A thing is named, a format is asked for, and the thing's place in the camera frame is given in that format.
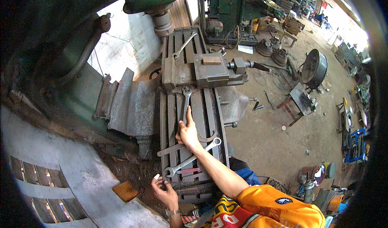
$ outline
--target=table leg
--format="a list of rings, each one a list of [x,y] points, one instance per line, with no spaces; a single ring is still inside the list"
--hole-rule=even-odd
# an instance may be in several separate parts
[[[279,104],[276,108],[280,109],[281,107],[285,106],[286,104],[288,104],[291,101],[292,101],[292,98],[288,98],[283,103]]]
[[[294,121],[291,122],[291,124],[289,125],[290,127],[293,126],[293,124],[295,124],[300,118],[302,118],[303,114],[302,112],[300,112],[298,114],[298,116],[294,119]]]
[[[284,105],[284,108],[287,110],[288,114],[291,115],[292,119],[295,120],[294,114],[291,112],[291,110],[288,108],[287,105]]]

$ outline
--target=red sign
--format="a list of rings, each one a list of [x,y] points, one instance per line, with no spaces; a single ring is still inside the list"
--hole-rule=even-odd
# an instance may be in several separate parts
[[[327,2],[323,1],[323,2],[322,2],[322,7],[326,9],[326,7],[327,7]]]

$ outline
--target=wristwatch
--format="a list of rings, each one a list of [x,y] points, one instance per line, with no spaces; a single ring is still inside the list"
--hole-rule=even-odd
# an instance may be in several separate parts
[[[167,215],[167,217],[170,217],[170,216],[175,215],[175,214],[180,214],[180,210],[178,209],[178,210],[176,210],[176,211],[171,211],[171,210],[169,210],[169,209],[166,209],[166,215]]]

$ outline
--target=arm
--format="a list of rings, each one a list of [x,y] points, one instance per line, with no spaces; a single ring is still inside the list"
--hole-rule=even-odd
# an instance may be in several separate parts
[[[184,143],[187,149],[197,156],[197,160],[201,162],[225,195],[235,199],[245,188],[249,187],[244,179],[206,152],[201,146],[198,141],[195,122],[191,116],[190,106],[187,108],[187,126],[183,121],[179,121],[179,127],[180,131],[175,136],[178,143]]]
[[[162,177],[159,177],[158,179],[152,179],[151,187],[154,190],[154,195],[160,201],[162,201],[169,210],[177,211],[179,209],[177,192],[175,192],[175,190],[172,188],[171,184],[168,181],[164,182],[167,187],[167,191],[162,190],[162,183]],[[170,228],[182,227],[182,224],[183,223],[180,214],[170,216]]]

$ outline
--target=green machine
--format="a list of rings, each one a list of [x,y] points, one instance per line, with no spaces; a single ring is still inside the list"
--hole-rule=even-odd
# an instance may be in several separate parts
[[[198,0],[198,5],[199,25],[210,44],[256,45],[252,19],[265,16],[280,19],[284,14],[273,0]]]

